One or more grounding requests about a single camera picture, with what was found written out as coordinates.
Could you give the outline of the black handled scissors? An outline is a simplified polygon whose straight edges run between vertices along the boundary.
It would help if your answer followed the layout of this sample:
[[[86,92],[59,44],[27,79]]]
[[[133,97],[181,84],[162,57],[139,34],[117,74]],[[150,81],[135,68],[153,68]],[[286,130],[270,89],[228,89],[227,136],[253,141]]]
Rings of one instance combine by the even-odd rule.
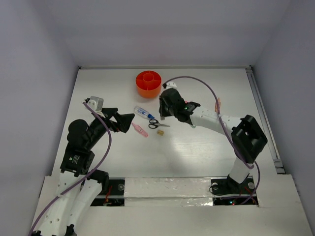
[[[160,123],[160,122],[159,122],[158,120],[156,120],[156,119],[150,119],[150,120],[149,120],[148,127],[149,127],[150,129],[157,129],[157,128],[159,128],[159,127],[169,127],[169,125],[167,125],[167,124],[162,124],[162,123]]]

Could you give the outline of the clear blue-capped glue bottle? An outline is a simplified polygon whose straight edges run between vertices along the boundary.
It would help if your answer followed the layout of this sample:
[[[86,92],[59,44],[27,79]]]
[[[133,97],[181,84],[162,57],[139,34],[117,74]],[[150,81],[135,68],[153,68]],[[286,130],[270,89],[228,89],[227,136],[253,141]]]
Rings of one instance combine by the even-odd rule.
[[[134,112],[138,115],[140,115],[141,117],[143,118],[146,118],[146,119],[155,119],[155,117],[149,113],[148,111],[146,111],[145,109],[139,107],[139,106],[135,106],[134,107]]]

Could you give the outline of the small tan eraser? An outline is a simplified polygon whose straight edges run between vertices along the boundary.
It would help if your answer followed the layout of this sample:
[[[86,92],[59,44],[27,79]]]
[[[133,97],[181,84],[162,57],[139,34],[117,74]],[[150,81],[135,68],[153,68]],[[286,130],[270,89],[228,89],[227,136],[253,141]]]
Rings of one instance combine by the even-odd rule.
[[[158,133],[159,135],[161,135],[161,136],[164,135],[164,131],[162,131],[162,130],[158,130],[157,133]]]

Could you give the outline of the pink highlighter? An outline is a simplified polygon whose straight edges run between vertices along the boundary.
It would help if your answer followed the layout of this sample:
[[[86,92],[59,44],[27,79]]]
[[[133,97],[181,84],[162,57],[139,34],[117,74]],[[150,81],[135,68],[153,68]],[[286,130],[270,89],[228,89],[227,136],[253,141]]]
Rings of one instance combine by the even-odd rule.
[[[143,129],[141,128],[139,125],[135,124],[135,123],[132,123],[132,126],[134,127],[134,129],[139,133],[141,134],[143,137],[148,137],[148,133]]]

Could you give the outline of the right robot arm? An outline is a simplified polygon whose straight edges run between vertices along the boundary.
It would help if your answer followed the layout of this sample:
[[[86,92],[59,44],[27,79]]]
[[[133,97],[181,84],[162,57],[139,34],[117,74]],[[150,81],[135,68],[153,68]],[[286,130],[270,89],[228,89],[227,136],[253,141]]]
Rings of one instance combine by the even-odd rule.
[[[217,196],[242,191],[256,158],[268,142],[253,116],[235,118],[212,112],[198,103],[186,102],[174,88],[168,88],[160,95],[159,114],[162,118],[175,117],[191,127],[203,127],[225,135],[236,159],[226,178],[212,180],[211,191]]]

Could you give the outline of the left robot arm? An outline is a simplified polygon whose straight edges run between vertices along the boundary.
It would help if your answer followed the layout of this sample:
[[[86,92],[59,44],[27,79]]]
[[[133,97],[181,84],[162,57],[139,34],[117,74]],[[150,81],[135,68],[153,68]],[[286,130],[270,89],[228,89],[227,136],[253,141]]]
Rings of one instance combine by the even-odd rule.
[[[104,134],[126,133],[135,115],[120,115],[116,108],[103,108],[92,114],[91,124],[77,119],[69,125],[56,195],[35,220],[31,236],[76,235],[96,196],[110,189],[109,174],[97,167],[90,168],[95,157],[92,148]]]

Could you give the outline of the orange round organizer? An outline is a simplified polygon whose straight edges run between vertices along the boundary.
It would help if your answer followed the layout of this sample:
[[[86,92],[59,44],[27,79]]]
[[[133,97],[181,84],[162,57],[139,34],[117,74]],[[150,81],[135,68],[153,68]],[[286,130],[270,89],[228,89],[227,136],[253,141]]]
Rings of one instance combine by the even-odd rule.
[[[142,71],[135,79],[138,94],[147,99],[156,98],[161,91],[161,76],[151,70]]]

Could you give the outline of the orange highlighter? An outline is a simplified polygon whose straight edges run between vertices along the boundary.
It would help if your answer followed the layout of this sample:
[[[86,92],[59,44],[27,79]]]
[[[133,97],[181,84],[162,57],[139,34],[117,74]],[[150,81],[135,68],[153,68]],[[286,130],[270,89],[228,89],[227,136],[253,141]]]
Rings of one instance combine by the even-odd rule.
[[[221,107],[221,101],[220,101],[220,98],[218,97],[217,100],[216,100],[216,102],[215,102],[215,112],[216,112],[217,114],[220,113],[220,107]]]

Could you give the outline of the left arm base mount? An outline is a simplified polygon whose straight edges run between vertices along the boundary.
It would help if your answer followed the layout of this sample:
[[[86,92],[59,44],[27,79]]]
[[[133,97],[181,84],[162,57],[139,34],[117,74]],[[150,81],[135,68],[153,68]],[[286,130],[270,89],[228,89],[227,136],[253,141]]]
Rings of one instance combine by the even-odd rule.
[[[100,194],[91,203],[92,207],[123,207],[125,205],[125,179],[111,178],[106,190]]]

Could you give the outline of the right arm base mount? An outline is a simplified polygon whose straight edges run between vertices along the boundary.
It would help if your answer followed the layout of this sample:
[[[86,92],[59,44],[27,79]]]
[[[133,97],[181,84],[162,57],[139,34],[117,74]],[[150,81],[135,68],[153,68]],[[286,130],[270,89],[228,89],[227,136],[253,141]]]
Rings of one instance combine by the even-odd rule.
[[[255,183],[252,177],[241,183],[235,183],[229,178],[213,178],[209,192],[213,195],[215,206],[258,205],[256,193],[253,193]]]

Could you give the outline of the aluminium side rail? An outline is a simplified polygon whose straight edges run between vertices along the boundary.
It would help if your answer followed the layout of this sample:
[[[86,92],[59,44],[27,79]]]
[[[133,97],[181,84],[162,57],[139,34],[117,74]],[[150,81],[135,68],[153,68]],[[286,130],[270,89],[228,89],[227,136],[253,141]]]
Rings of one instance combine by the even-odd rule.
[[[249,84],[253,93],[253,97],[256,103],[259,117],[262,123],[263,131],[268,139],[268,147],[269,147],[269,150],[270,150],[270,153],[271,153],[271,156],[272,156],[275,168],[276,168],[276,172],[277,174],[285,175],[286,171],[283,166],[282,160],[280,158],[280,154],[277,149],[277,145],[276,145],[276,142],[275,142],[268,118],[267,118],[267,114],[265,112],[265,108],[264,108],[264,105],[263,105],[263,102],[262,102],[262,99],[258,90],[258,86],[257,86],[254,73],[253,73],[253,69],[251,66],[246,68],[246,74],[247,74],[247,78],[248,78],[248,81],[249,81]]]

